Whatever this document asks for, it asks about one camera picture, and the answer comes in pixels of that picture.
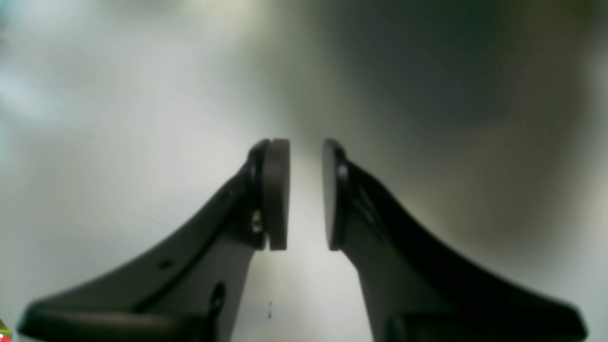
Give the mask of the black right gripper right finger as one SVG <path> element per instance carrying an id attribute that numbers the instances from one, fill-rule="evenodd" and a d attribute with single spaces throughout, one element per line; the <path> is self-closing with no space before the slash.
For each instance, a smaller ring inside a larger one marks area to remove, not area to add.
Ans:
<path id="1" fill-rule="evenodd" d="M 323 143 L 326 240 L 354 266 L 375 342 L 583 342 L 575 307 L 476 266 L 430 234 L 334 139 Z"/>

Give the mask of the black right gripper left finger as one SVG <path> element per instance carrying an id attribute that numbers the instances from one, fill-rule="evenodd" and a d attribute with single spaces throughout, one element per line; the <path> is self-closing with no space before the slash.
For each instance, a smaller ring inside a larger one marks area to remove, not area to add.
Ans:
<path id="1" fill-rule="evenodd" d="M 263 139 L 171 236 L 31 303 L 19 334 L 39 342 L 228 342 L 253 255 L 287 248 L 289 192 L 290 143 Z"/>

